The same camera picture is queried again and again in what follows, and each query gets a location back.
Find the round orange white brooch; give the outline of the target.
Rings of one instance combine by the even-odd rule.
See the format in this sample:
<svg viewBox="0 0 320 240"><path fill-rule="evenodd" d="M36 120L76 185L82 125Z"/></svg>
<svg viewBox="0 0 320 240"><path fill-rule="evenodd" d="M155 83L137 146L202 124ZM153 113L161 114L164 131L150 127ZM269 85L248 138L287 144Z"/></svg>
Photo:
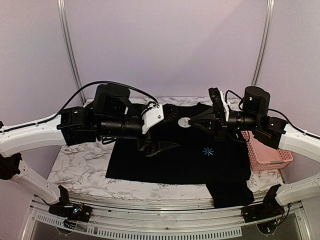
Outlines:
<svg viewBox="0 0 320 240"><path fill-rule="evenodd" d="M189 117L182 117L177 121L177 123L182 128L189 128L191 127L190 121L191 119Z"/></svg>

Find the black t-shirt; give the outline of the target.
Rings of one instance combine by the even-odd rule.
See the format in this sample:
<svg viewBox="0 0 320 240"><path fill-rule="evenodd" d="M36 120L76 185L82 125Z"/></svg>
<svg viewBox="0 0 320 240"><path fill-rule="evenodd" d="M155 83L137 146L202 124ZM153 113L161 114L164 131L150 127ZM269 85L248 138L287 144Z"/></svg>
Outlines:
<svg viewBox="0 0 320 240"><path fill-rule="evenodd" d="M216 208L247 206L254 201L248 188L251 177L248 147L240 131L228 133L224 141L198 128L183 128L178 120L209 109L193 106L163 106L165 120L156 125L153 140L174 143L175 147L154 156L138 150L134 139L116 141L106 177L136 182L193 185L204 184Z"/></svg>

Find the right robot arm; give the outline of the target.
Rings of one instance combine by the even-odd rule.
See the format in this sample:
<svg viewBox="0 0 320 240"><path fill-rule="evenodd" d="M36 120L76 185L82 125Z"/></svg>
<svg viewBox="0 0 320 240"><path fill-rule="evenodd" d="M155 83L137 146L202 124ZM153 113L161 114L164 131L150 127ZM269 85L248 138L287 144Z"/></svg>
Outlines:
<svg viewBox="0 0 320 240"><path fill-rule="evenodd" d="M286 150L320 160L320 137L294 126L287 117L268 116L270 94L257 86L247 86L240 101L240 111L230 110L228 102L217 88L208 90L212 107L191 117L188 125L223 141L226 134L251 131L253 137L267 147Z"/></svg>

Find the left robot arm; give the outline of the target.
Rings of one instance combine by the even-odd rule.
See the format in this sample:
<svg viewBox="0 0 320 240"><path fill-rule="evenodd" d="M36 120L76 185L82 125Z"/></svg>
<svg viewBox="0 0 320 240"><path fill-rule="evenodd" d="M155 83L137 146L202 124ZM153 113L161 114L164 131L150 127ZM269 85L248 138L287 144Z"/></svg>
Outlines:
<svg viewBox="0 0 320 240"><path fill-rule="evenodd" d="M152 128L165 120L164 108L156 98L151 97L148 105L136 112L130 101L132 86L108 80L94 84L96 92L91 105L63 105L51 116L0 127L0 178L31 189L63 217L70 217L75 211L68 191L32 170L22 161L22 152L48 146L136 139L138 150L151 157L177 146L152 138Z"/></svg>

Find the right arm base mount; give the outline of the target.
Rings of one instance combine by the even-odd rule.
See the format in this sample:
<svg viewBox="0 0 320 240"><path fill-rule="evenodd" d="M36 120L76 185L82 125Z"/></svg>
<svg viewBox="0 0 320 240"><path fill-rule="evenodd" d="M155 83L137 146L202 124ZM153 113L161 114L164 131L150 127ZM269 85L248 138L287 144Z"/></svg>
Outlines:
<svg viewBox="0 0 320 240"><path fill-rule="evenodd" d="M276 201L276 193L280 188L280 184L272 186L264 196L262 203L248 205L241 209L241 216L246 223L260 221L271 217L281 215L280 220L275 222L275 225L279 225L289 215L291 204L287 205L288 210L285 213L285 208Z"/></svg>

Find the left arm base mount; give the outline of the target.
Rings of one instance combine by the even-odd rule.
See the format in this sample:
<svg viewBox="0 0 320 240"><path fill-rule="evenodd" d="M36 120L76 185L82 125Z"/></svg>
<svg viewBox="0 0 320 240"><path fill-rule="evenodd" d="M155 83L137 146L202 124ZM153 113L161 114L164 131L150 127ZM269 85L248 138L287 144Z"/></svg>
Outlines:
<svg viewBox="0 0 320 240"><path fill-rule="evenodd" d="M84 203L71 203L69 199L69 193L66 188L59 185L58 202L50 204L48 212L52 215L67 218L68 221L80 221L88 223L91 214L92 207L85 205Z"/></svg>

